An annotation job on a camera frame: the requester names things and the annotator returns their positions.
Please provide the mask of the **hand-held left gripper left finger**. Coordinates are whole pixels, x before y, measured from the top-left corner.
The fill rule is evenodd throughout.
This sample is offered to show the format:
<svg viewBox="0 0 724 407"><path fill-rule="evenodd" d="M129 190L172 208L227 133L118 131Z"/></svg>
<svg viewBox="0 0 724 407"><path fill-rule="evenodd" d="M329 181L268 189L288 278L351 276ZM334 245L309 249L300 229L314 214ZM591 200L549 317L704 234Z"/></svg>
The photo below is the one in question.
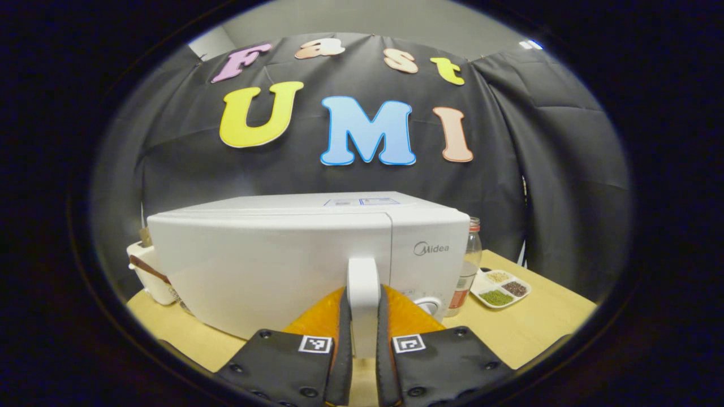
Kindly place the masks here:
<svg viewBox="0 0 724 407"><path fill-rule="evenodd" d="M353 355L351 307L339 288L284 330L255 332L214 377L263 404L347 405Z"/></svg>

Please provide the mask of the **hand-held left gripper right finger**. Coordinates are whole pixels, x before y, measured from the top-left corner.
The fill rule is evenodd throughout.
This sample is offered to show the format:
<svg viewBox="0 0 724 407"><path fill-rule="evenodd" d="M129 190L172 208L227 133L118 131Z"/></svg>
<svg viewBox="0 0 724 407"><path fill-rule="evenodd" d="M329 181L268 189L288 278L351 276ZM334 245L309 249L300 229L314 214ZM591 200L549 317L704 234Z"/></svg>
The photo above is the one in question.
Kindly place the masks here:
<svg viewBox="0 0 724 407"><path fill-rule="evenodd" d="M386 284L376 361L380 406L461 406L514 374L470 327L445 327Z"/></svg>

